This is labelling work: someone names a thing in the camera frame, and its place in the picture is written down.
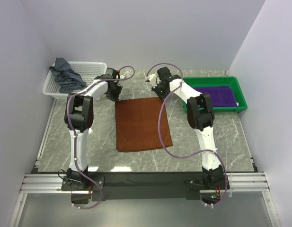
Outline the orange brown towel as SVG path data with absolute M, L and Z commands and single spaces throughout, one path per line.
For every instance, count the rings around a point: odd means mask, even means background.
M 122 100 L 115 104 L 116 150 L 141 152 L 162 149 L 158 134 L 158 97 Z

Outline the purple towel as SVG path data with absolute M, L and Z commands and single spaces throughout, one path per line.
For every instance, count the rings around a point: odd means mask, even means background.
M 193 87 L 200 93 L 207 93 L 211 97 L 213 107 L 236 107 L 237 102 L 233 90 L 228 86 Z

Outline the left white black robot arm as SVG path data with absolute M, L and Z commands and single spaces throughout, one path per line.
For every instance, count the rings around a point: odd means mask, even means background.
M 123 86 L 120 70 L 106 69 L 105 74 L 95 77 L 82 91 L 70 93 L 67 97 L 65 123 L 71 137 L 71 161 L 64 182 L 78 190 L 85 190 L 91 184 L 88 176 L 87 140 L 88 131 L 94 121 L 94 99 L 103 94 L 113 101 L 119 101 Z

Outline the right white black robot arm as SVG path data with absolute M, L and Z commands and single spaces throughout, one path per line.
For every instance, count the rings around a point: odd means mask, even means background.
M 146 74 L 146 81 L 152 86 L 151 90 L 163 100 L 159 112 L 158 133 L 163 149 L 173 157 L 184 159 L 197 154 L 202 155 L 202 173 L 191 179 L 190 184 L 198 188 L 214 189 L 226 180 L 224 164 L 217 154 L 217 148 L 213 137 L 213 122 L 215 115 L 210 95 L 193 89 L 184 82 L 183 76 L 172 75 L 168 67 L 157 70 L 156 74 Z M 167 99 L 172 95 L 178 96 L 187 107 L 187 121 L 197 135 L 200 150 L 187 156 L 177 156 L 166 148 L 161 135 L 162 110 Z

